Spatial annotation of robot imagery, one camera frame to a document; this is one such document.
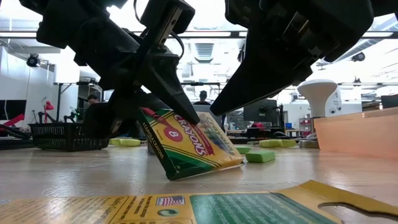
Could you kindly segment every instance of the crayola crayons box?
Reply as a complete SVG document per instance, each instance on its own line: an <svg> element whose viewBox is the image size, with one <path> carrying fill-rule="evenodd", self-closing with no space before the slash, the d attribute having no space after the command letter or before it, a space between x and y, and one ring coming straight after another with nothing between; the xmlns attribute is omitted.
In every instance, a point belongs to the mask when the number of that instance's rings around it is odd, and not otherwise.
<svg viewBox="0 0 398 224"><path fill-rule="evenodd" d="M139 122L169 180L238 166L243 158L209 113L192 125L172 110L141 108Z"/></svg>
<svg viewBox="0 0 398 224"><path fill-rule="evenodd" d="M355 208L364 215L339 218L322 206ZM310 180L276 191L205 194L121 195L0 200L1 223L241 224L385 223L398 207Z"/></svg>

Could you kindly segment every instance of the green sponge block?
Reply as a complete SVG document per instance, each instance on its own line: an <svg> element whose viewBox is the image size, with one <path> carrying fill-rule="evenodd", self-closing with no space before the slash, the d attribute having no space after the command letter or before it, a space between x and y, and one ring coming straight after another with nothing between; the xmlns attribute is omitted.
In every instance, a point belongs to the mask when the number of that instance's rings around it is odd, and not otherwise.
<svg viewBox="0 0 398 224"><path fill-rule="evenodd" d="M268 162L275 159L275 153L271 151L257 151L246 153L248 162Z"/></svg>
<svg viewBox="0 0 398 224"><path fill-rule="evenodd" d="M240 154L246 154L250 151L251 147L247 147L247 146L236 146L236 149L238 150L238 152Z"/></svg>
<svg viewBox="0 0 398 224"><path fill-rule="evenodd" d="M270 139L259 141L260 147L294 147L296 142L294 140L285 139Z"/></svg>
<svg viewBox="0 0 398 224"><path fill-rule="evenodd" d="M127 147L134 147L140 146L141 141L137 139L110 139L109 144L114 146L127 146Z"/></svg>

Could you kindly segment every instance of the orange box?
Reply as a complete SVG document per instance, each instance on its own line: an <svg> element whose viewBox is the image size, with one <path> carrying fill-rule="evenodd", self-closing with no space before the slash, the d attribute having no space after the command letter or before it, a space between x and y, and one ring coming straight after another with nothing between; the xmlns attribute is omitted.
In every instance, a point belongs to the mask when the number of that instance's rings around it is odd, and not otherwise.
<svg viewBox="0 0 398 224"><path fill-rule="evenodd" d="M320 150L398 160L398 108L314 122Z"/></svg>

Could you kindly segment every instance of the black wire basket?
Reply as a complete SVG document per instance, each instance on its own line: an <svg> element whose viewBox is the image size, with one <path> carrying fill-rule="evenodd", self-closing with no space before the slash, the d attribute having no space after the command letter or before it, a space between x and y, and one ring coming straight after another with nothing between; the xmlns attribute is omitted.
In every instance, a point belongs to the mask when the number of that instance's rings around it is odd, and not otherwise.
<svg viewBox="0 0 398 224"><path fill-rule="evenodd" d="M109 139L89 139L84 137L81 123L30 124L33 144L39 149L63 151L88 151L103 149Z"/></svg>

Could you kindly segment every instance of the wooden table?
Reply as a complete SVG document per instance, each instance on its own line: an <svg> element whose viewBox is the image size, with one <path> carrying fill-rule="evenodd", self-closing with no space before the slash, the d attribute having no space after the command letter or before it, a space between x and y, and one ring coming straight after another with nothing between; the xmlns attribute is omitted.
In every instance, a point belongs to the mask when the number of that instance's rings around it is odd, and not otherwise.
<svg viewBox="0 0 398 224"><path fill-rule="evenodd" d="M318 149L276 149L265 164L177 181L166 179L155 156L145 147L109 147L89 152L38 149L0 151L0 199L90 195L250 192L284 189L309 179L398 206L398 162L320 152ZM351 210L328 208L347 222L382 223Z"/></svg>

